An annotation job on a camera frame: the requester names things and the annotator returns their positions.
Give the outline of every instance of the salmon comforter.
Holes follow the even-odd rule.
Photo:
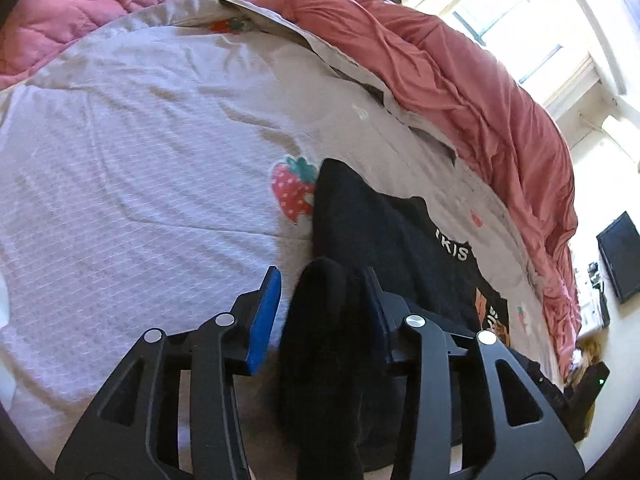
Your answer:
[[[273,0],[284,18],[336,46],[437,126],[489,184],[543,278],[561,373],[580,329],[567,242],[576,231],[574,172],[560,131],[488,51],[429,16],[386,0]]]

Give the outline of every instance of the bed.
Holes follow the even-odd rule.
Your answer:
[[[245,0],[166,0],[4,72],[20,81],[0,92],[0,377],[49,468],[144,330],[197,327],[273,264],[277,345],[310,259],[308,214],[292,218],[272,191],[289,156],[338,158],[380,192],[424,197],[508,300],[512,346],[562,383],[544,286],[504,199],[387,74],[293,23],[304,8],[280,9],[287,21]],[[230,18],[253,30],[209,29]],[[245,446],[259,478],[292,478],[266,406],[272,376],[267,365],[238,383]]]

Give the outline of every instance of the black t-shirt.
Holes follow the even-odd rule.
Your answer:
[[[316,182],[313,252],[348,267],[373,267],[383,290],[510,343],[507,302],[480,273],[471,246],[447,237],[423,198],[378,193],[331,158]]]
[[[420,197],[375,192],[338,160],[322,164],[314,200],[313,252],[289,306],[278,353],[278,421],[300,445],[298,480],[357,480],[393,462],[406,378],[372,361],[355,269],[373,267],[383,290],[446,332],[493,328],[507,345],[507,302],[479,272],[467,243],[436,226]],[[566,401],[540,365],[511,350],[561,413]],[[452,443],[462,435],[451,375]]]

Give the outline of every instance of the strawberry print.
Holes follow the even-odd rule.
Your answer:
[[[474,224],[476,224],[476,227],[482,227],[482,220],[474,211],[471,212],[471,219],[474,221]]]
[[[318,170],[305,157],[287,155],[271,171],[271,189],[289,220],[298,225],[298,216],[311,216]]]

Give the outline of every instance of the white wall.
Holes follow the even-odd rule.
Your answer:
[[[620,109],[640,124],[640,30],[624,0],[577,0],[597,37],[590,52]]]
[[[640,227],[640,175],[637,161],[608,136],[581,122],[579,112],[602,126],[619,109],[596,85],[558,120],[572,147],[578,232],[571,244],[575,262],[582,267],[599,257],[596,234],[624,210]],[[619,305],[605,272],[604,277],[611,323],[597,339],[610,377],[596,401],[590,434],[578,445],[587,468],[610,446],[640,399],[640,294]]]
[[[571,148],[593,130],[586,122],[580,120],[578,114],[582,114],[589,122],[602,126],[607,116],[616,113],[615,107],[609,103],[605,89],[596,83],[557,119],[557,123],[564,140]]]

